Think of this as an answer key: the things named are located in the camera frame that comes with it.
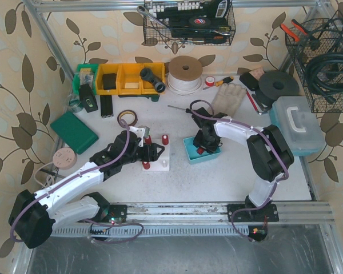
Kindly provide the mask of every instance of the black mesh basket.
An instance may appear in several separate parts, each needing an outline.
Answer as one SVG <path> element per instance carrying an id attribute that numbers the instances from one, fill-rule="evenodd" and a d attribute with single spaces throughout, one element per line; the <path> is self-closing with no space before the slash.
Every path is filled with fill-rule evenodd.
<path id="1" fill-rule="evenodd" d="M 160 6 L 166 11 L 170 8 L 177 9 L 178 4 L 181 3 L 183 2 L 145 2 L 145 8 L 151 10 Z M 165 47 L 171 48 L 174 53 L 176 53 L 180 47 L 184 47 L 184 45 L 230 46 L 236 32 L 232 5 L 230 5 L 223 18 L 213 18 L 210 27 L 204 29 L 194 28 L 189 25 L 189 19 L 195 18 L 194 13 L 198 10 L 199 9 L 188 10 L 190 15 L 183 16 L 181 20 L 160 18 L 169 28 L 163 27 L 144 16 L 143 37 L 145 41 L 143 44 L 145 46 L 155 46 L 158 43 L 165 44 Z"/>
<path id="2" fill-rule="evenodd" d="M 325 54 L 328 51 L 343 52 L 343 39 L 341 39 L 343 24 L 338 24 L 338 22 L 342 21 L 332 22 L 333 18 L 311 19 L 302 23 L 309 35 L 303 35 L 297 28 L 292 27 L 291 31 L 300 38 L 299 42 L 295 42 L 292 37 L 285 34 L 288 52 L 304 88 L 312 112 L 343 112 L 343 92 L 335 93 L 331 90 L 323 89 L 329 95 L 318 95 L 317 92 L 314 92 L 310 88 L 305 76 L 306 65 L 314 57 Z M 335 67 L 328 65 L 317 76 L 327 84 L 343 83 L 343 64 Z"/>

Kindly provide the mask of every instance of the teal container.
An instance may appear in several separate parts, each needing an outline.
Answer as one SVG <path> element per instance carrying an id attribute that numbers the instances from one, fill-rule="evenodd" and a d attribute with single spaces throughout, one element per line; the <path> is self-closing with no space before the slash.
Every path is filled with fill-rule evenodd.
<path id="1" fill-rule="evenodd" d="M 198 164 L 208 160 L 216 159 L 221 153 L 218 147 L 215 153 L 209 154 L 206 151 L 202 154 L 197 153 L 197 148 L 193 145 L 194 137 L 186 138 L 183 140 L 185 151 L 187 152 L 188 160 L 190 164 Z"/>
<path id="2" fill-rule="evenodd" d="M 91 68 L 92 73 L 94 73 L 92 89 L 93 89 L 94 95 L 97 94 L 97 90 L 95 89 L 95 79 L 97 78 L 98 67 L 99 67 L 99 64 L 78 64 L 78 66 L 76 67 L 76 73 L 73 80 L 73 90 L 75 94 L 79 94 L 79 88 L 80 88 L 79 72 L 80 72 L 80 69 L 83 69 L 83 68 Z"/>

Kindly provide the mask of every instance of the white wire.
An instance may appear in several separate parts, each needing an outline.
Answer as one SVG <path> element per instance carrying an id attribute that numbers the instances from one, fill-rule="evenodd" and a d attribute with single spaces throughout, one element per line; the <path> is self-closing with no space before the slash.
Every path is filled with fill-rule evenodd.
<path id="1" fill-rule="evenodd" d="M 51 164 L 53 164 L 53 162 L 49 162 L 48 164 L 45 164 L 44 166 L 40 167 L 39 169 L 37 169 L 37 171 L 34 173 L 34 176 L 33 176 L 33 177 L 34 177 L 34 180 L 35 180 L 39 185 L 43 186 L 44 188 L 49 187 L 50 185 L 52 185 L 52 184 L 55 182 L 55 179 L 53 178 L 53 176 L 48 175 L 48 176 L 46 177 L 46 183 L 45 183 L 45 184 L 42 184 L 40 181 L 38 181 L 37 178 L 36 178 L 35 176 L 37 175 L 38 171 L 40 171 L 40 169 L 42 169 L 42 168 L 44 168 L 44 167 L 46 167 L 46 166 L 49 166 L 49 165 L 51 165 Z"/>
<path id="2" fill-rule="evenodd" d="M 179 80 L 172 76 L 172 74 L 169 72 L 166 85 L 173 93 L 182 96 L 188 96 L 196 93 L 196 91 L 202 87 L 203 81 L 202 76 L 193 81 Z"/>

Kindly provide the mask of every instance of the wall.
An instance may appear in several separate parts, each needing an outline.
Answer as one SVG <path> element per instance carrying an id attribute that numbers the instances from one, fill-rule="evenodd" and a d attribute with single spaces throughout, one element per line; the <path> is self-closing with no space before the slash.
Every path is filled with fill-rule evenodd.
<path id="1" fill-rule="evenodd" d="M 278 26 L 282 22 L 290 26 L 294 17 L 300 21 L 305 9 L 234 9 L 234 14 L 237 32 L 231 46 L 167 45 L 153 38 L 153 46 L 145 46 L 142 17 L 137 12 L 84 11 L 47 17 L 74 68 L 87 62 L 169 62 L 175 56 L 189 55 L 202 62 L 204 73 L 231 73 L 239 68 L 278 67 L 287 52 L 284 32 Z"/>
<path id="2" fill-rule="evenodd" d="M 55 133 L 49 124 L 62 114 L 61 102 L 70 91 L 62 69 L 47 66 L 50 57 L 23 4 L 1 0 L 0 273 L 10 273 L 19 246 L 9 239 L 7 223 L 15 198 L 38 189 L 32 174 L 50 160 Z"/>
<path id="3" fill-rule="evenodd" d="M 343 13 L 343 1 L 333 1 Z M 308 159 L 321 200 L 333 208 L 343 245 L 343 114 L 317 115 L 326 147 Z"/>

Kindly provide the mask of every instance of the white table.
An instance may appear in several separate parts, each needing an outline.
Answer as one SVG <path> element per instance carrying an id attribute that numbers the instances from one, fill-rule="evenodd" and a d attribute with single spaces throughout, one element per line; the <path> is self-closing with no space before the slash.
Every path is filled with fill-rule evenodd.
<path id="1" fill-rule="evenodd" d="M 234 80 L 233 83 L 241 84 L 239 80 Z M 160 139 L 162 134 L 169 135 L 170 171 L 145 172 L 139 162 L 128 164 L 123 166 L 120 173 L 89 189 L 87 193 L 98 191 L 111 203 L 244 201 L 256 178 L 248 150 L 232 140 L 222 139 L 222 153 L 217 159 L 191 166 L 183 139 L 194 136 L 198 127 L 190 114 L 167 107 L 170 104 L 187 108 L 196 99 L 212 102 L 217 90 L 218 88 L 212 87 L 192 96 L 178 96 L 166 90 L 157 103 L 146 98 L 113 96 L 114 117 L 106 119 L 100 116 L 97 96 L 98 111 L 87 113 L 84 109 L 76 115 L 99 136 L 99 140 L 78 155 L 73 168 L 61 171 L 60 174 L 67 176 L 76 171 L 96 152 L 114 142 L 115 137 L 123 130 L 117 123 L 117 115 L 125 109 L 131 109 L 138 116 L 136 126 L 150 127 L 153 139 Z M 234 119 L 254 126 L 270 125 L 268 114 L 259 116 L 253 110 L 248 97 L 244 98 Z M 311 200 L 299 158 L 295 158 L 289 173 L 290 178 L 278 185 L 273 199 Z"/>

